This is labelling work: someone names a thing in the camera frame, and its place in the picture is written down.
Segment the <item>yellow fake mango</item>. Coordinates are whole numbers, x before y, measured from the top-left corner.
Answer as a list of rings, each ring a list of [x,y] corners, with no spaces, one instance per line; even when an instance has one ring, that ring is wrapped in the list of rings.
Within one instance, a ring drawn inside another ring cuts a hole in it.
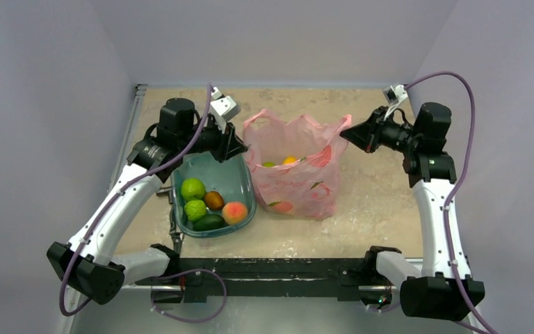
[[[287,158],[282,162],[282,164],[283,164],[283,165],[293,164],[293,163],[295,163],[296,161],[297,161],[297,159],[296,159],[295,157],[290,156],[290,157],[287,157]]]

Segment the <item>pink plastic bag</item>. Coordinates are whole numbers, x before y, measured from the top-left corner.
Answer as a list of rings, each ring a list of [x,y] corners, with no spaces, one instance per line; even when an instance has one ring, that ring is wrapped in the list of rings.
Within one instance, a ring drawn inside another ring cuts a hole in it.
[[[307,114],[291,121],[263,109],[243,123],[244,161],[257,202],[268,212],[323,220],[334,215],[340,187],[341,155],[348,147],[340,132],[350,115],[319,123]],[[293,164],[283,165],[287,157]],[[274,167],[263,167],[271,161]]]

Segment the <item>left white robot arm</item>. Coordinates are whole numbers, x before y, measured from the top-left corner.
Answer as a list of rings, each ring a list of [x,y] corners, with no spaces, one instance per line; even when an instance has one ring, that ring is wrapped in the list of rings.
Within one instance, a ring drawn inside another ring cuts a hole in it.
[[[114,256],[115,249],[143,205],[178,169],[186,154],[208,152],[222,163],[247,150],[231,120],[240,111],[230,96],[211,97],[200,115],[192,101],[171,98],[159,120],[147,128],[106,199],[69,241],[55,241],[47,259],[62,282],[59,306],[71,287],[88,301],[108,303],[121,287],[155,277],[169,285],[179,277],[178,254],[154,244],[140,253]]]

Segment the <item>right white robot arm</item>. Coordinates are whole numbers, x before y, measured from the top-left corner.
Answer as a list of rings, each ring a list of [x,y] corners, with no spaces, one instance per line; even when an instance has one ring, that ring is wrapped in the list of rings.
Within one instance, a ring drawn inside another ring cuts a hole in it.
[[[413,124],[399,124],[386,111],[381,106],[340,136],[366,153],[385,146],[403,155],[403,170],[419,211],[423,264],[418,269],[398,249],[372,246],[362,273],[371,283],[386,278],[394,285],[399,295],[392,302],[408,317],[462,321],[484,299],[485,286],[474,280],[460,242],[455,163],[444,151],[451,110],[426,102]]]

